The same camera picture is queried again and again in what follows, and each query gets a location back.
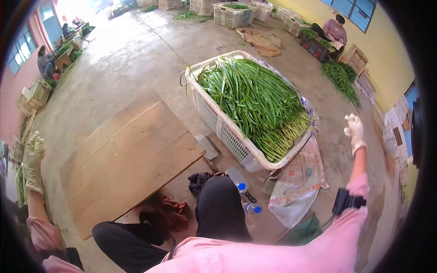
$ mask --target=knee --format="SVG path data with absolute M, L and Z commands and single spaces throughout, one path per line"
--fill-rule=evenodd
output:
M 203 190 L 211 190 L 216 194 L 238 193 L 237 187 L 229 176 L 216 176 L 211 178 L 207 181 L 202 191 Z
M 114 222 L 101 222 L 94 226 L 93 228 L 93 238 L 97 244 L 100 242 L 104 242 L 105 238 L 107 238 L 112 230 L 116 227 Z

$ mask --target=basket handle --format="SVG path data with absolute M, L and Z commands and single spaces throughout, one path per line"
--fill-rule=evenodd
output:
M 185 78 L 185 84 L 184 85 L 182 85 L 182 75 L 185 73 L 185 71 L 182 71 L 182 73 L 180 74 L 180 76 L 179 76 L 179 84 L 180 84 L 180 86 L 182 86 L 182 87 L 184 87 L 184 86 L 186 86 L 188 83 L 187 83 L 187 78 Z

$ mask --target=pink shirt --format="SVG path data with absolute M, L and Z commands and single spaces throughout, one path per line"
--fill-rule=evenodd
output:
M 322 26 L 323 32 L 328 37 L 328 33 L 332 34 L 334 38 L 337 39 L 337 41 L 340 41 L 340 39 L 343 40 L 343 45 L 346 45 L 347 42 L 347 36 L 346 36 L 346 30 L 344 30 L 343 27 L 337 26 L 337 23 L 334 19 L 328 19 L 323 23 Z
M 361 174 L 346 188 L 351 195 L 367 199 L 367 174 Z M 366 217 L 366 207 L 348 208 L 322 235 L 303 246 L 256 245 L 189 237 L 176 246 L 173 259 L 168 260 L 167 255 L 147 272 L 353 272 L 358 236 Z M 54 235 L 57 230 L 50 223 L 29 218 L 28 225 L 36 249 L 58 245 L 58 235 Z M 49 273 L 81 272 L 53 256 L 44 260 L 43 266 Z

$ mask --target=wooden table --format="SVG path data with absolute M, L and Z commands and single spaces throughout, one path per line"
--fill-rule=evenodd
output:
M 70 53 L 73 51 L 73 46 L 71 45 L 62 55 L 60 55 L 56 61 L 55 66 L 58 67 L 59 70 L 64 71 L 64 64 L 69 66 L 71 65 Z
M 85 240 L 96 224 L 118 219 L 204 154 L 156 93 L 135 100 L 100 126 L 59 170 L 79 235 Z

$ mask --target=red cloth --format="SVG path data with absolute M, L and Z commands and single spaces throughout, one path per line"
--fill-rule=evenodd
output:
M 168 238 L 170 232 L 182 232 L 188 229 L 189 207 L 186 202 L 178 203 L 164 195 L 160 204 L 154 207 L 156 211 L 149 213 L 150 222 L 164 238 Z

